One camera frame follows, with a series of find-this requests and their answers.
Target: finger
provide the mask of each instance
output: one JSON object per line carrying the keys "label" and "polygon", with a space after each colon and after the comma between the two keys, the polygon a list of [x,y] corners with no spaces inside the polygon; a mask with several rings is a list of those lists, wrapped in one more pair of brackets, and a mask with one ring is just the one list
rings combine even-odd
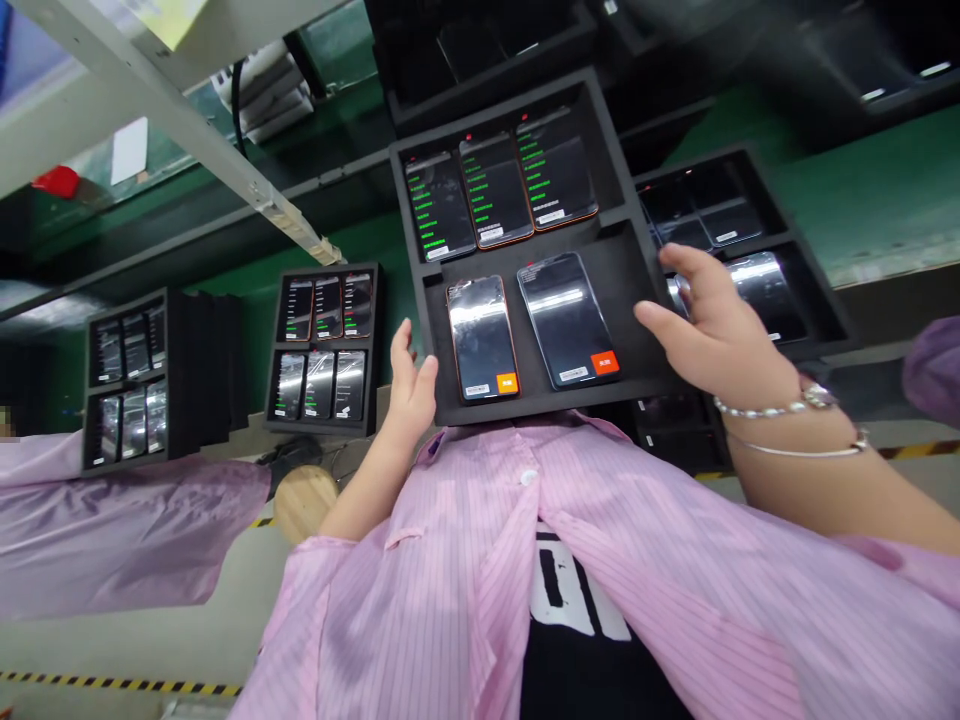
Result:
{"label": "finger", "polygon": [[434,401],[434,389],[437,384],[437,372],[440,370],[440,363],[435,355],[427,355],[423,361],[423,367],[417,373],[417,382],[413,388],[412,400],[415,403],[432,403]]}
{"label": "finger", "polygon": [[637,303],[633,314],[673,359],[695,357],[706,352],[713,342],[675,312],[649,300]]}
{"label": "finger", "polygon": [[660,251],[660,262],[687,279],[694,302],[738,297],[723,263],[703,250],[669,243]]}
{"label": "finger", "polygon": [[417,371],[413,367],[410,354],[407,352],[407,346],[410,344],[411,327],[410,318],[404,318],[390,343],[390,365],[393,367],[394,387],[406,390],[413,387],[417,377]]}

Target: gray floor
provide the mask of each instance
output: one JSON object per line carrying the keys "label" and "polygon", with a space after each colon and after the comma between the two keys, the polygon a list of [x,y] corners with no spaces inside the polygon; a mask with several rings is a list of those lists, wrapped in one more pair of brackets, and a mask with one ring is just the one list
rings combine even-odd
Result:
{"label": "gray floor", "polygon": [[[870,429],[877,447],[960,437],[926,421],[874,423]],[[251,431],[225,452],[255,455],[263,441],[259,435]],[[349,476],[365,446],[353,443],[341,452],[334,476]],[[907,460],[897,466],[960,516],[960,456]],[[731,500],[743,500],[735,478],[714,481],[710,487]],[[265,516],[271,513],[269,507],[264,511]],[[242,685],[289,549],[276,527],[244,532],[203,607],[0,625],[0,670]],[[15,720],[154,720],[160,717],[161,703],[169,700],[144,692],[0,682],[0,710],[15,705]]]}

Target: silver bracelet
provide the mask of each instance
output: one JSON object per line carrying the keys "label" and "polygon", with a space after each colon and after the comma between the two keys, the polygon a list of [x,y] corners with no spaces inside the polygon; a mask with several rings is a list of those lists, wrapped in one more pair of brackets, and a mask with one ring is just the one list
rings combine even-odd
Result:
{"label": "silver bracelet", "polygon": [[793,452],[792,450],[774,450],[773,448],[765,448],[762,445],[754,445],[753,443],[748,443],[746,440],[741,440],[736,435],[731,432],[727,432],[727,437],[732,437],[741,445],[744,445],[751,450],[759,450],[760,452],[765,452],[769,455],[784,455],[786,457],[809,457],[809,458],[831,458],[831,457],[847,457],[848,455],[859,455],[860,453],[866,451],[870,447],[870,443],[867,441],[867,431],[863,428],[857,428],[857,439],[853,444],[848,447],[846,450],[834,450],[832,452],[825,453],[801,453]]}

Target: black t-shirt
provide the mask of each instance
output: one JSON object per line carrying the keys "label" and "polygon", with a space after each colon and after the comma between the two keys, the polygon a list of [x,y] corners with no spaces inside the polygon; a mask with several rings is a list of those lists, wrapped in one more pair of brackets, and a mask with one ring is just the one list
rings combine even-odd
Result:
{"label": "black t-shirt", "polygon": [[520,717],[692,720],[606,593],[543,523]]}

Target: black cable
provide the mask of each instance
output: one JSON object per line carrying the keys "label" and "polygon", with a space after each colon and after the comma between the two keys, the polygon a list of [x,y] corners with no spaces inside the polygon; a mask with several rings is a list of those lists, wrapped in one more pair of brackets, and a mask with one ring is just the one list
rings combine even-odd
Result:
{"label": "black cable", "polygon": [[313,99],[320,101],[325,98],[328,94],[327,86],[323,84],[320,72],[310,58],[310,53],[300,36],[300,31],[294,30],[292,33],[284,35],[283,43],[287,46],[287,52],[293,58],[294,64],[296,64],[300,74],[303,75],[303,79],[307,81],[307,87],[310,89]]}
{"label": "black cable", "polygon": [[230,107],[233,108],[233,132],[237,136],[237,150],[247,157],[247,146],[240,129],[240,73],[243,72],[243,60],[233,64],[233,78],[230,85]]}

